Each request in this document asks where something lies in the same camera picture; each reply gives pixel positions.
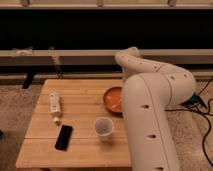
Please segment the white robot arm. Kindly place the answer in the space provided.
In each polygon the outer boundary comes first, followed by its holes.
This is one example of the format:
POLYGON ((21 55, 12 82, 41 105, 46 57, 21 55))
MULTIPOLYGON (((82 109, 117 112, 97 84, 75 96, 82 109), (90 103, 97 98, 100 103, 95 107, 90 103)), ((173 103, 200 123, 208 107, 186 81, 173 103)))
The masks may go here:
POLYGON ((132 171, 180 171, 165 110, 192 97, 193 74, 144 59, 135 47, 118 51, 115 61, 123 70, 121 106, 132 171))

